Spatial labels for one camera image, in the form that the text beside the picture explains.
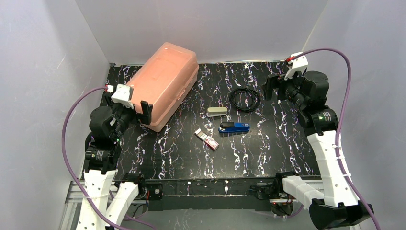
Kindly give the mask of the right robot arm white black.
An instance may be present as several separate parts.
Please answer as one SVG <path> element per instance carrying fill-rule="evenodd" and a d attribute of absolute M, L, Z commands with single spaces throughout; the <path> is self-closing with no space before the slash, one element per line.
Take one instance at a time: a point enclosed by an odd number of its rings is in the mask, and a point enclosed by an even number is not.
<path fill-rule="evenodd" d="M 318 71 L 288 80 L 283 75 L 269 75 L 262 89 L 265 99 L 271 99 L 277 90 L 280 101 L 287 100 L 295 106 L 299 124 L 316 156 L 323 191 L 295 172 L 280 172 L 272 183 L 256 185 L 257 198 L 292 196 L 309 210 L 311 221 L 319 230 L 355 226 L 370 218 L 372 206 L 362 203 L 350 186 L 350 174 L 336 137 L 338 116 L 326 105 L 327 76 Z"/>

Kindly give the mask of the beige small stapler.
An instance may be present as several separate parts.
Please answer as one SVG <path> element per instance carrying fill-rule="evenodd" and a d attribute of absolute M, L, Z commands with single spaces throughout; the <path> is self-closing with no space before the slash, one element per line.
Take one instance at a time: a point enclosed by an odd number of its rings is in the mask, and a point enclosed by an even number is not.
<path fill-rule="evenodd" d="M 228 109 L 226 107 L 209 107 L 206 110 L 207 117 L 224 116 L 227 114 Z"/>

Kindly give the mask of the blue stapler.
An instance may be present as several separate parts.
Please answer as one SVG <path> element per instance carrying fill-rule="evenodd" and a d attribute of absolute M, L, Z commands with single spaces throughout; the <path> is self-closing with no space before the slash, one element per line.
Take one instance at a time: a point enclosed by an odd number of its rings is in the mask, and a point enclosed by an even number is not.
<path fill-rule="evenodd" d="M 240 122 L 221 122 L 219 133 L 247 133 L 250 131 L 249 123 Z"/>

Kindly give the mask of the red white staple box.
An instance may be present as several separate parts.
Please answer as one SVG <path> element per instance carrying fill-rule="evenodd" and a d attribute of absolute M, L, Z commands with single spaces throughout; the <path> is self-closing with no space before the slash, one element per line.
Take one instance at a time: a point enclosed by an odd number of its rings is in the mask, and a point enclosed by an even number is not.
<path fill-rule="evenodd" d="M 200 128 L 195 131 L 195 135 L 212 150 L 216 150 L 218 148 L 219 143 L 216 142 L 211 136 L 203 132 Z"/>

